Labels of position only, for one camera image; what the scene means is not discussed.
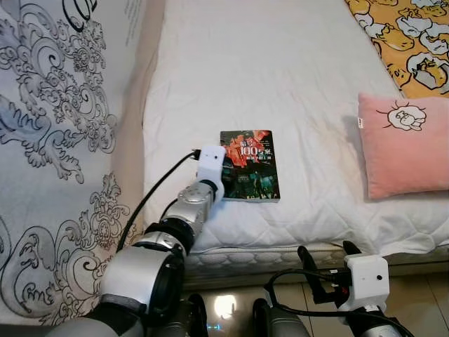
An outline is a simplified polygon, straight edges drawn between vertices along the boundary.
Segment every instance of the pillow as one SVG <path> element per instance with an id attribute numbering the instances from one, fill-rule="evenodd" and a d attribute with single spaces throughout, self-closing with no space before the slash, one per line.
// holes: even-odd
<path id="1" fill-rule="evenodd" d="M 358 96 L 368 194 L 449 190 L 449 99 Z"/>

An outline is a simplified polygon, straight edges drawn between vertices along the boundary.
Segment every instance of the gray paisley pattern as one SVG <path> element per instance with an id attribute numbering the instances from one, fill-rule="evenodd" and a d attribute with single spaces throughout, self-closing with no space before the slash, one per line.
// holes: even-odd
<path id="1" fill-rule="evenodd" d="M 43 225 L 33 226 L 14 248 L 0 216 L 1 296 L 11 311 L 59 324 L 95 306 L 100 278 L 129 214 L 117 202 L 120 194 L 114 174 L 105 175 L 102 190 L 91 195 L 91 210 L 82 211 L 78 221 L 64 221 L 55 236 Z"/>
<path id="2" fill-rule="evenodd" d="M 89 20 L 75 32 L 39 5 L 7 3 L 4 9 L 18 21 L 0 19 L 0 70 L 14 73 L 23 105 L 0 93 L 0 144 L 19 142 L 29 165 L 52 164 L 59 178 L 73 175 L 83 183 L 79 160 L 69 151 L 85 140 L 91 152 L 115 147 L 116 117 L 101 87 L 101 24 Z M 70 63 L 82 83 L 67 71 Z"/>

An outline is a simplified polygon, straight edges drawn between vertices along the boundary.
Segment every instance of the yellow blanket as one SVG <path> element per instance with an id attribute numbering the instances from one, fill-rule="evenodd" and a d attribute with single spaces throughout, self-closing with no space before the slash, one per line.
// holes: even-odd
<path id="1" fill-rule="evenodd" d="M 408 98 L 449 98 L 449 0 L 345 0 Z"/>

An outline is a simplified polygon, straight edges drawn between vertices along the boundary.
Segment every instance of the black cable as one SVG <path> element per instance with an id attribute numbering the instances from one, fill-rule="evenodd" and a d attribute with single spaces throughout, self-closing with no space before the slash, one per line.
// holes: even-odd
<path id="1" fill-rule="evenodd" d="M 166 207 L 166 209 L 163 210 L 161 217 L 159 218 L 159 222 L 161 222 L 163 216 L 167 213 L 167 210 L 175 203 L 177 202 L 177 199 L 174 199 L 171 203 L 169 203 Z"/>
<path id="2" fill-rule="evenodd" d="M 131 217 L 128 219 L 128 221 L 126 222 L 126 226 L 123 229 L 123 233 L 121 234 L 120 240 L 119 240 L 119 244 L 117 245 L 117 250 L 116 252 L 120 251 L 123 248 L 123 245 L 125 244 L 125 240 L 126 240 L 126 235 L 128 235 L 129 229 L 131 228 L 131 226 L 134 223 L 134 220 L 137 218 L 139 212 L 142 210 L 143 206 L 145 205 L 145 203 L 148 201 L 148 199 L 151 197 L 151 195 L 154 193 L 154 191 L 156 191 L 156 189 L 160 186 L 160 184 L 167 179 L 167 177 L 172 174 L 174 172 L 175 169 L 178 168 L 179 165 L 181 165 L 184 161 L 186 161 L 188 158 L 193 157 L 195 159 L 199 158 L 199 153 L 200 150 L 195 150 L 192 153 L 189 153 L 188 155 L 186 155 L 185 157 L 183 157 L 181 160 L 179 160 L 178 163 L 176 163 L 166 174 L 163 175 L 163 177 L 161 179 L 159 179 L 159 181 L 154 184 L 154 186 L 151 188 L 151 190 L 147 193 L 147 195 L 145 195 L 145 197 L 142 199 L 142 201 L 138 204 L 138 206 L 135 208 L 133 214 L 131 215 Z"/>
<path id="3" fill-rule="evenodd" d="M 274 281 L 278 277 L 280 277 L 280 276 L 289 275 L 289 274 L 311 275 L 311 276 L 315 276 L 315 277 L 320 277 L 321 279 L 326 279 L 328 281 L 332 281 L 333 280 L 333 275 L 323 275 L 323 274 L 320 274 L 318 272 L 311 272 L 309 270 L 303 270 L 303 269 L 287 269 L 287 270 L 282 270 L 280 272 L 277 272 L 264 285 L 265 290 L 267 290 L 267 292 L 269 294 L 270 301 L 272 302 L 273 307 L 281 309 L 281 310 L 284 310 L 286 312 L 290 312 L 290 313 L 295 314 L 295 315 L 299 315 L 299 316 L 308 316 L 308 317 L 348 317 L 348 316 L 357 316 L 357 317 L 378 319 L 378 320 L 384 321 L 387 324 L 390 324 L 390 325 L 394 326 L 395 328 L 397 328 L 400 331 L 402 331 L 403 333 L 405 333 L 408 337 L 414 337 L 413 334 L 411 332 L 409 332 L 409 330 L 407 330 L 407 328 L 405 328 L 402 324 L 399 324 L 399 323 L 395 322 L 394 320 L 392 320 L 392 319 L 390 319 L 388 317 L 377 316 L 377 315 L 373 315 L 373 314 L 370 314 L 370 313 L 367 313 L 367 312 L 357 312 L 357 311 L 336 312 L 336 311 L 296 310 L 296 309 L 292 309 L 292 308 L 288 307 L 287 305 L 280 304 L 277 301 L 276 294 L 275 294 L 275 291 L 274 291 Z"/>

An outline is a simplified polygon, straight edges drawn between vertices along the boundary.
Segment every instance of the red book cover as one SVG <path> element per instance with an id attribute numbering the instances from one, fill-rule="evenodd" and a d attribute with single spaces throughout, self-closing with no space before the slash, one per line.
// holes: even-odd
<path id="1" fill-rule="evenodd" d="M 281 198 L 270 130 L 222 131 L 220 144 L 226 149 L 225 199 L 277 202 Z"/>

